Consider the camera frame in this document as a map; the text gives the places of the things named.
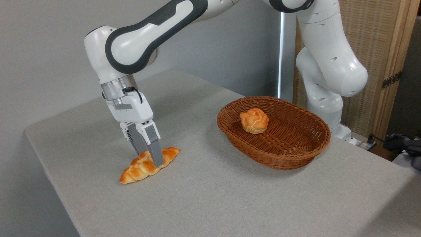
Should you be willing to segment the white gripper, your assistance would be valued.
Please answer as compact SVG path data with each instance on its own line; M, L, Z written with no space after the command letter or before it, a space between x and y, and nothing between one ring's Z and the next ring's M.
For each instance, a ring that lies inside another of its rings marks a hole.
M130 142L138 155L149 151L155 166L163 165L163 154L160 146L160 134L154 123L153 111L143 93L129 92L121 97L121 104L106 101L114 119L120 122L120 128L127 141ZM141 124L141 133L135 123Z

